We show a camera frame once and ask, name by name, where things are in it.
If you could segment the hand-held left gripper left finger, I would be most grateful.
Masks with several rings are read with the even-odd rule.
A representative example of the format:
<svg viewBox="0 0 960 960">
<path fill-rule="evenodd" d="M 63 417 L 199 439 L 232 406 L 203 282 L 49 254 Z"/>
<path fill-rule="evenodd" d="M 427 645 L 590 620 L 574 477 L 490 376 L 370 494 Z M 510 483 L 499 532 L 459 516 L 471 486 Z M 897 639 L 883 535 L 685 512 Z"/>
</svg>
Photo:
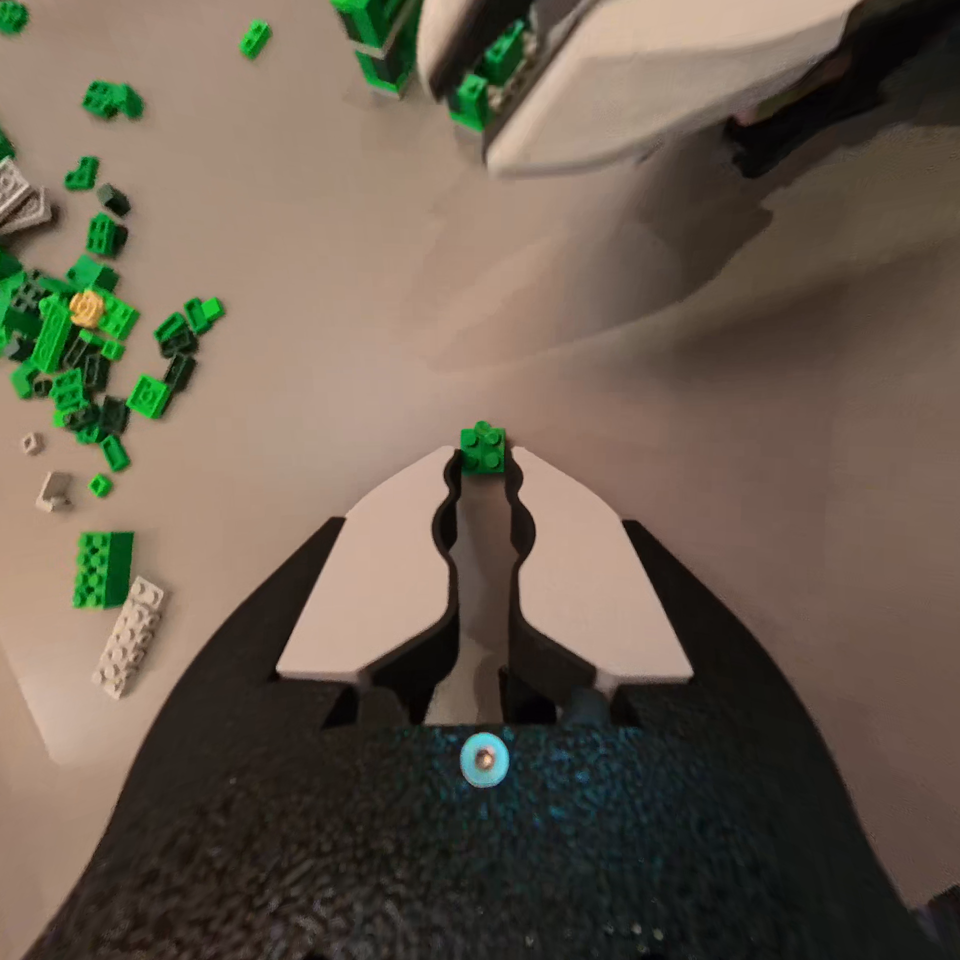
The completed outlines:
<svg viewBox="0 0 960 960">
<path fill-rule="evenodd" d="M 281 678 L 372 685 L 452 626 L 458 584 L 443 519 L 456 512 L 458 454 L 440 446 L 345 514 L 276 663 Z"/>
</svg>

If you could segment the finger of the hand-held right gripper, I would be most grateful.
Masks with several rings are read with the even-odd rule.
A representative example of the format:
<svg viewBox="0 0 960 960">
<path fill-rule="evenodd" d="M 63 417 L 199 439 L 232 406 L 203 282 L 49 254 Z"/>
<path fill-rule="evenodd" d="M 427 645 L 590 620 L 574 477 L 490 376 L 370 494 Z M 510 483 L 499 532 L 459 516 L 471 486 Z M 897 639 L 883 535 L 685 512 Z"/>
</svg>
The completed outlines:
<svg viewBox="0 0 960 960">
<path fill-rule="evenodd" d="M 484 135 L 496 177 L 593 169 L 696 133 L 792 87 L 857 2 L 582 2 Z"/>
<path fill-rule="evenodd" d="M 547 59 L 569 32 L 577 32 L 579 11 L 591 2 L 442 1 L 424 2 L 416 38 L 416 68 L 435 102 L 454 91 L 454 82 L 477 65 L 481 55 L 517 20 L 532 23 L 546 42 Z"/>
</svg>

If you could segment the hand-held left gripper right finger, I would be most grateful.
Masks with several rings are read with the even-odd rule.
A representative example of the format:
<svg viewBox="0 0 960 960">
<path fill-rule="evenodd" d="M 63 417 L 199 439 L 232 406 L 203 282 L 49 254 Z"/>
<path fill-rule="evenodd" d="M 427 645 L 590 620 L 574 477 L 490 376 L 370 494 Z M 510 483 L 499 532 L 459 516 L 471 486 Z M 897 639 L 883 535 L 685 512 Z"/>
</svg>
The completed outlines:
<svg viewBox="0 0 960 960">
<path fill-rule="evenodd" d="M 531 665 L 550 685 L 684 684 L 693 667 L 619 514 L 597 493 L 523 446 L 510 451 L 519 627 L 556 667 Z"/>
</svg>

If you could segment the green and grey brick assembly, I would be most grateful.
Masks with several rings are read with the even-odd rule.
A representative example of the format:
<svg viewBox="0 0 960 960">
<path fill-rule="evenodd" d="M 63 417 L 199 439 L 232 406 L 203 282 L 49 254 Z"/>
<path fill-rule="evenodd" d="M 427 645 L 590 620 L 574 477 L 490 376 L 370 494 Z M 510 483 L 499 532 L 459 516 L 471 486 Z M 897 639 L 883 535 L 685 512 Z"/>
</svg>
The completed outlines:
<svg viewBox="0 0 960 960">
<path fill-rule="evenodd" d="M 451 120 L 482 134 L 521 90 L 539 54 L 532 15 L 513 21 L 446 97 Z"/>
</svg>

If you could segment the small green two-stud brick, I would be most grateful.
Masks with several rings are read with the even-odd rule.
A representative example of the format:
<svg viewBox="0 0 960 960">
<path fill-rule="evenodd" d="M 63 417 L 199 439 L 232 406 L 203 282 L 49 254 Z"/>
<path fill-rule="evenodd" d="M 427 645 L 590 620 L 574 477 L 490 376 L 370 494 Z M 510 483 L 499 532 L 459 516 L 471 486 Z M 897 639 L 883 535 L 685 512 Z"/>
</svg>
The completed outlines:
<svg viewBox="0 0 960 960">
<path fill-rule="evenodd" d="M 460 431 L 461 470 L 464 476 L 503 474 L 506 431 L 479 420 Z"/>
</svg>

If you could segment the grey desk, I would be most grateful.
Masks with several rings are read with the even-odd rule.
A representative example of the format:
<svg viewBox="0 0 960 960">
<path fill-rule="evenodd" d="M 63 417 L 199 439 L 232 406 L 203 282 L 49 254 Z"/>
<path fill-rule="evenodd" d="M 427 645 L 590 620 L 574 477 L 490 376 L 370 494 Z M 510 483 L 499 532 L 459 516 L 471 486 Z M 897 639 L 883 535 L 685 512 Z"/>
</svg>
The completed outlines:
<svg viewBox="0 0 960 960">
<path fill-rule="evenodd" d="M 327 2 L 29 2 L 2 128 L 61 276 L 99 204 L 140 310 L 110 387 L 224 319 L 169 413 L 99 450 L 2 364 L 2 954 L 86 866 L 199 649 L 329 516 L 477 420 L 643 522 L 747 624 L 820 726 L 903 897 L 958 882 L 958 38 L 881 110 L 742 180 L 717 132 L 644 163 L 489 179 L 413 83 L 367 89 Z M 254 61 L 250 22 L 272 36 Z M 26 456 L 21 439 L 42 434 Z M 35 506 L 74 475 L 71 510 Z M 73 608 L 84 532 L 166 592 L 135 684 L 92 682 L 120 608 Z"/>
</svg>

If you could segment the green brick stack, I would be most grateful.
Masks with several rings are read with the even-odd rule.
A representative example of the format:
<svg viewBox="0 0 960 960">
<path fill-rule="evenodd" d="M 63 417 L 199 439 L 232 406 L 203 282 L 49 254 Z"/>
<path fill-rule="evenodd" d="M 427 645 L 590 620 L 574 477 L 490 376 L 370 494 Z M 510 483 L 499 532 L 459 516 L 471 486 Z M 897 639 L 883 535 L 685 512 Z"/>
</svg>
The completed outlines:
<svg viewBox="0 0 960 960">
<path fill-rule="evenodd" d="M 365 82 L 395 99 L 416 69 L 422 1 L 331 1 Z"/>
</svg>

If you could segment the long grey studded plate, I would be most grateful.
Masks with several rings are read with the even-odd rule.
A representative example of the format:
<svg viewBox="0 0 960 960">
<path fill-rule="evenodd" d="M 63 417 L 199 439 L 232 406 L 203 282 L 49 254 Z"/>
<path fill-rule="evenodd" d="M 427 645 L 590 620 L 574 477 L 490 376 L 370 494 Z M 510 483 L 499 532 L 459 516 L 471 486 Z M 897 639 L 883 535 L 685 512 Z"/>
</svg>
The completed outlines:
<svg viewBox="0 0 960 960">
<path fill-rule="evenodd" d="M 113 701 L 135 685 L 142 662 L 162 624 L 166 591 L 138 575 L 100 654 L 92 683 Z"/>
</svg>

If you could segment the large green block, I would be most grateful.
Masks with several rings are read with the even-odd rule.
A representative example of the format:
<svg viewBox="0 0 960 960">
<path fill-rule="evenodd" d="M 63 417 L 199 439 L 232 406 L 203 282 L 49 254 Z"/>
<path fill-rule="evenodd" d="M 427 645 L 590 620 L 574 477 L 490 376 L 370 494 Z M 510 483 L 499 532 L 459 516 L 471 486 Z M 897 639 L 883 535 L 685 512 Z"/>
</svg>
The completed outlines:
<svg viewBox="0 0 960 960">
<path fill-rule="evenodd" d="M 135 533 L 83 532 L 78 537 L 73 609 L 115 609 L 126 602 Z"/>
</svg>

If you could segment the pile of green bricks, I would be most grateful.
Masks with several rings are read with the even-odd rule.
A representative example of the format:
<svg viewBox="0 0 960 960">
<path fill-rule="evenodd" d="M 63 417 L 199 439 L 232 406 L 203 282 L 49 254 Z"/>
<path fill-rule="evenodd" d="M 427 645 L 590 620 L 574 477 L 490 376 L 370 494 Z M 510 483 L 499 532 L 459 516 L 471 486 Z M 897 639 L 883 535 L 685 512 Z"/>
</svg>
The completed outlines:
<svg viewBox="0 0 960 960">
<path fill-rule="evenodd" d="M 2 134 L 2 159 L 17 161 L 14 145 Z M 94 194 L 99 208 L 83 234 L 82 253 L 60 276 L 26 266 L 8 241 L 50 222 L 2 236 L 1 346 L 12 365 L 9 382 L 23 401 L 48 400 L 52 423 L 81 446 L 99 450 L 105 470 L 94 474 L 87 488 L 105 498 L 114 488 L 114 475 L 132 463 L 124 434 L 131 414 L 159 420 L 174 398 L 184 392 L 197 369 L 202 337 L 226 315 L 221 298 L 191 297 L 152 331 L 151 338 L 166 366 L 161 376 L 140 374 L 128 396 L 110 392 L 114 367 L 124 358 L 127 342 L 141 313 L 117 293 L 120 276 L 114 260 L 124 252 L 130 230 L 126 219 L 132 204 L 126 193 L 100 175 L 101 159 L 82 154 L 63 176 L 72 194 Z M 95 289 L 105 310 L 96 329 L 75 325 L 69 302 L 78 292 Z"/>
</svg>

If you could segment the grey plates at left edge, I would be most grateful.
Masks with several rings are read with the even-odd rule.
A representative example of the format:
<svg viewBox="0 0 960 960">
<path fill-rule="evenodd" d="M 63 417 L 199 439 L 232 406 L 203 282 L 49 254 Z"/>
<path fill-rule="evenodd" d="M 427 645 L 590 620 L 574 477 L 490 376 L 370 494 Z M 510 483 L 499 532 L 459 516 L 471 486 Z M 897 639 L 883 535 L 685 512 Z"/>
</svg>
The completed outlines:
<svg viewBox="0 0 960 960">
<path fill-rule="evenodd" d="M 50 222 L 52 203 L 44 186 L 31 185 L 12 156 L 1 161 L 1 236 Z"/>
</svg>

